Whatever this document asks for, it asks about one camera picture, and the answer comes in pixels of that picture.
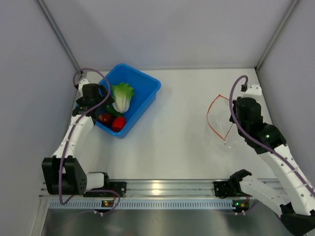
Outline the fake green cucumber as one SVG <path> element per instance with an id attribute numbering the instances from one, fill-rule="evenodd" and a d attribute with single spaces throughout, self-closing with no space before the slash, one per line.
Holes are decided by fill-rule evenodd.
<path id="1" fill-rule="evenodd" d="M 123 115 L 120 112 L 117 112 L 113 106 L 107 106 L 106 107 L 106 112 L 110 113 L 111 115 L 115 116 L 115 117 L 122 117 Z"/>

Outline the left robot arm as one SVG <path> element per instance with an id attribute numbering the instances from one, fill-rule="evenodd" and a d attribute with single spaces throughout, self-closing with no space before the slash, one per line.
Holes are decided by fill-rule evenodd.
<path id="1" fill-rule="evenodd" d="M 95 126 L 106 106 L 114 100 L 107 95 L 103 85 L 81 81 L 77 88 L 80 97 L 72 112 L 69 128 L 52 157 L 42 161 L 42 170 L 47 191 L 50 195 L 83 195 L 94 189 L 100 196 L 111 191 L 109 176 L 105 172 L 93 172 L 93 160 L 83 160 L 81 151 L 88 133 Z"/>

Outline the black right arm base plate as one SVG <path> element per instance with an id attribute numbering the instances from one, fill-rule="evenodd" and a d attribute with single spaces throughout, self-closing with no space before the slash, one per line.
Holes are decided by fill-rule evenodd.
<path id="1" fill-rule="evenodd" d="M 215 181 L 214 182 L 215 196 L 221 199 L 227 197 L 245 197 L 246 194 L 240 189 L 239 184 L 230 181 Z"/>

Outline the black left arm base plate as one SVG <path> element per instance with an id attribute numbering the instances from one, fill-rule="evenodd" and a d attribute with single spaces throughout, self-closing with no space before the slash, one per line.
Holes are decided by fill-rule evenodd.
<path id="1" fill-rule="evenodd" d="M 111 191 L 115 191 L 120 197 L 124 197 L 126 193 L 127 183 L 124 181 L 110 181 L 104 187 L 89 190 L 83 194 L 83 197 L 100 198 L 100 197 L 116 197 Z"/>

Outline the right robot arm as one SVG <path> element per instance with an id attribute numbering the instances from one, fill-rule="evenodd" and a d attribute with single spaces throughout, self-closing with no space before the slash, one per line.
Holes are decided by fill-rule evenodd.
<path id="1" fill-rule="evenodd" d="M 295 236 L 314 230 L 315 188 L 295 162 L 282 133 L 263 121 L 261 105 L 253 97 L 238 97 L 229 106 L 238 134 L 270 167 L 285 192 L 267 186 L 245 169 L 230 176 L 230 191 L 250 195 L 269 207 Z"/>

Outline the fake red bell pepper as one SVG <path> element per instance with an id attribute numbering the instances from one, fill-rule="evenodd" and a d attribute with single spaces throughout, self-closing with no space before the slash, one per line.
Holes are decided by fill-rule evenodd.
<path id="1" fill-rule="evenodd" d="M 126 124 L 126 119 L 123 116 L 116 117 L 111 125 L 111 129 L 114 132 L 120 132 Z"/>

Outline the clear zip top bag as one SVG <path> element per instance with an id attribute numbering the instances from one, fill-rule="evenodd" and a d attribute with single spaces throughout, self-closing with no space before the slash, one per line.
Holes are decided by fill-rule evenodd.
<path id="1" fill-rule="evenodd" d="M 207 109 L 206 121 L 215 147 L 224 152 L 232 152 L 238 143 L 236 125 L 229 119 L 229 99 L 219 94 Z"/>

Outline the fake green lettuce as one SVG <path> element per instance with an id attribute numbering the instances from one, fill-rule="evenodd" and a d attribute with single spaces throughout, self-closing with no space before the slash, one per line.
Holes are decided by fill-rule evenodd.
<path id="1" fill-rule="evenodd" d="M 134 88 L 128 83 L 119 83 L 111 86 L 114 109 L 119 113 L 126 113 L 129 110 L 130 102 L 134 96 Z"/>

